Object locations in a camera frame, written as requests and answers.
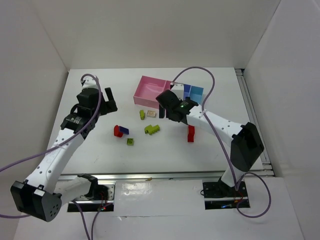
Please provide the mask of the aluminium side rail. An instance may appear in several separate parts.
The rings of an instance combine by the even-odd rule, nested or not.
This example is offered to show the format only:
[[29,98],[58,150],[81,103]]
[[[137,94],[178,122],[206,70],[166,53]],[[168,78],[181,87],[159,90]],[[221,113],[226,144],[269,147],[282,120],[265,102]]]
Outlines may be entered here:
[[274,169],[273,169],[272,163],[270,161],[270,157],[269,157],[266,145],[265,145],[265,141],[263,139],[263,135],[261,133],[261,129],[260,129],[260,126],[258,123],[254,104],[252,102],[252,98],[251,98],[251,95],[250,95],[250,92],[248,89],[248,85],[247,85],[245,77],[244,77],[244,69],[235,68],[234,70],[235,70],[235,74],[236,74],[236,77],[237,77],[237,80],[239,83],[239,87],[240,87],[241,94],[242,94],[242,97],[244,100],[244,104],[245,104],[245,107],[246,107],[246,110],[248,113],[249,120],[250,120],[250,122],[255,124],[257,131],[260,135],[262,144],[264,146],[264,151],[260,156],[263,170],[260,170],[260,171],[265,172],[265,173],[262,173],[262,176],[264,176],[264,177],[275,177]]

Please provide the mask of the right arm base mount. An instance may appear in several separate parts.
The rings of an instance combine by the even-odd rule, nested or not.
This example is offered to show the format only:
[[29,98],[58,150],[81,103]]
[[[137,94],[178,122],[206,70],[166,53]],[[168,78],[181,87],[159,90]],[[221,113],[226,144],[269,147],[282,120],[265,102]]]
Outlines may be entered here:
[[200,194],[204,197],[206,210],[250,208],[247,186],[244,181],[240,183],[239,190],[234,187],[224,187],[219,182],[203,182]]

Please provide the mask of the small green lego brick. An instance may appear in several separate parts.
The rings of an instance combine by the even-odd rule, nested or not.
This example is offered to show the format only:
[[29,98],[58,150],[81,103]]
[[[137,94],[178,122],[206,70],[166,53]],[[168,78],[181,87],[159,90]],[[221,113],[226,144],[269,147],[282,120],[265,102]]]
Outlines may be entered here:
[[145,119],[145,112],[143,110],[140,110],[139,111],[139,116],[140,116],[141,120],[144,120]]

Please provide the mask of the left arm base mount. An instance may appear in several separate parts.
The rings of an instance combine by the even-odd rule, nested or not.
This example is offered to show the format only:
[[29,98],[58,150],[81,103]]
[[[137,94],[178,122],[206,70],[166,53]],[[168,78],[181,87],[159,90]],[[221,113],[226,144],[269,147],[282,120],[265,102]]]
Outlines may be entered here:
[[116,182],[98,180],[98,184],[99,186],[104,186],[104,188],[96,192],[94,197],[87,198],[84,195],[80,195],[74,199],[84,213],[97,213],[101,208],[103,212],[114,211]]

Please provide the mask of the dark blue flat lego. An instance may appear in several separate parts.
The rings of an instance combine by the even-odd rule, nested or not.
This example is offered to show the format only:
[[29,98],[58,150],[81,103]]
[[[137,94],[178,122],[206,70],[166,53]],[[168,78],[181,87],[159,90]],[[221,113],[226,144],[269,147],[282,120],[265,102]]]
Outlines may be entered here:
[[119,126],[119,131],[125,135],[129,135],[130,132],[129,132],[129,129],[126,128],[126,127],[123,127],[123,126]]

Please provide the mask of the tan lego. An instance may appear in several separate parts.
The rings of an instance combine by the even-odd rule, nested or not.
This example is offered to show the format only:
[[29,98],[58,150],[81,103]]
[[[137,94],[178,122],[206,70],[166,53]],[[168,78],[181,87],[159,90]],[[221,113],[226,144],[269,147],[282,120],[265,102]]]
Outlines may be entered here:
[[155,118],[157,116],[157,113],[153,110],[148,110],[146,116],[149,118]]

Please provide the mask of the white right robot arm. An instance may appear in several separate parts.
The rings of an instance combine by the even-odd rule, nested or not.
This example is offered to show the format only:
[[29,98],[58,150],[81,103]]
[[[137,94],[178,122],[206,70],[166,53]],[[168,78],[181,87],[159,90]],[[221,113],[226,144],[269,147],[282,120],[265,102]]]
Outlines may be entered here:
[[218,182],[224,192],[231,188],[237,191],[244,175],[265,150],[257,127],[251,122],[240,124],[227,120],[206,110],[190,97],[178,98],[170,89],[158,95],[156,100],[169,120],[198,127],[215,135],[220,144],[230,147],[230,153],[227,153],[222,146],[228,168]]

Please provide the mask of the green stepped lego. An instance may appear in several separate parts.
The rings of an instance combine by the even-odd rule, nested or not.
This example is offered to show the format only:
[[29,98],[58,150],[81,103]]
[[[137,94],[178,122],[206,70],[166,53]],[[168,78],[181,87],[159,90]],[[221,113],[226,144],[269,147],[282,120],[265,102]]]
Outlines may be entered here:
[[151,135],[153,135],[153,134],[155,134],[155,133],[157,133],[157,132],[159,132],[160,131],[160,126],[157,124],[157,125],[154,125],[154,126],[152,126],[151,124],[150,125],[148,125],[148,126],[146,126],[145,128],[144,128],[144,133],[145,134],[149,134],[150,136]]

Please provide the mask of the red stepped lego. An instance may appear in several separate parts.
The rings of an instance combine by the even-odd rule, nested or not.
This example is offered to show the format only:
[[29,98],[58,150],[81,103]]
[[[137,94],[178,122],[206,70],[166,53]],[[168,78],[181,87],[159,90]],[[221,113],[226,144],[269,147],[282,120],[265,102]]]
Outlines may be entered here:
[[187,133],[187,142],[193,143],[195,140],[195,127],[192,125],[188,125],[188,133]]

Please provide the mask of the red rounded lego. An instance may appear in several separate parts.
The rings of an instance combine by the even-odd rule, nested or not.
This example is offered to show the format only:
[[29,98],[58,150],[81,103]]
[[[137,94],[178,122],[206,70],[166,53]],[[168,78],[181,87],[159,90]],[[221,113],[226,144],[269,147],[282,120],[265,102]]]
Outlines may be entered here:
[[113,135],[115,137],[121,138],[124,135],[124,133],[120,130],[120,127],[118,125],[115,125],[113,128]]

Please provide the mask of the pink compartment tray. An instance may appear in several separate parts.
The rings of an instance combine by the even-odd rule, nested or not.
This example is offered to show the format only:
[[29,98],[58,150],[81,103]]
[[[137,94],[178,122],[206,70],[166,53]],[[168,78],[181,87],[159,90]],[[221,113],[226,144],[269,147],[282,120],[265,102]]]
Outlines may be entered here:
[[158,109],[159,103],[156,97],[170,89],[170,84],[168,80],[143,75],[133,95],[133,101],[136,105]]

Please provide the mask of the small green square lego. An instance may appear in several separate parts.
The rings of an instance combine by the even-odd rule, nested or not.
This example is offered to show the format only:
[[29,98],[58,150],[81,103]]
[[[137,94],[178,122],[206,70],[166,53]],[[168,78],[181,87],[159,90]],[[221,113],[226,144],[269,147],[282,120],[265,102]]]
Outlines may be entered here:
[[128,146],[133,146],[134,145],[134,139],[133,138],[128,138],[127,141],[126,141],[126,144]]

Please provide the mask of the blue compartment tray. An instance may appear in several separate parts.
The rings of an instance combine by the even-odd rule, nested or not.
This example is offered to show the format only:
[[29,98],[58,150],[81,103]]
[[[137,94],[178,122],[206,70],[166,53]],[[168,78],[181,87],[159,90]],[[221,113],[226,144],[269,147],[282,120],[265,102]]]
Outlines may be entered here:
[[190,98],[192,101],[198,104],[202,103],[204,89],[194,85],[184,85],[183,99]]

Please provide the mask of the aluminium front rail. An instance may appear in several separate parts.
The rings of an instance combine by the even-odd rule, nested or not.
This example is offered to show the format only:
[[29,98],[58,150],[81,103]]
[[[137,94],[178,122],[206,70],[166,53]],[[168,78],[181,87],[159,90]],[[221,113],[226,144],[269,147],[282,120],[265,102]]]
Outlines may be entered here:
[[192,172],[160,172],[160,173],[117,173],[117,174],[91,174],[98,180],[120,181],[120,180],[171,180],[171,179],[204,179],[219,178],[222,171],[192,171]]

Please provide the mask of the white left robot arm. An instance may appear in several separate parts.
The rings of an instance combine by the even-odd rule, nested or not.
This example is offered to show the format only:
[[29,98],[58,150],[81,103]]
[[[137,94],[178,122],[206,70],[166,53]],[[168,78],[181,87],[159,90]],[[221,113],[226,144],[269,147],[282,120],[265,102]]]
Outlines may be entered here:
[[118,109],[109,87],[105,88],[108,100],[104,99],[97,76],[86,73],[80,83],[78,102],[63,119],[53,146],[45,151],[42,161],[24,181],[15,181],[10,188],[18,211],[45,222],[52,221],[63,205],[80,196],[92,200],[108,195],[108,188],[86,173],[56,187],[67,163],[95,128],[99,117]]

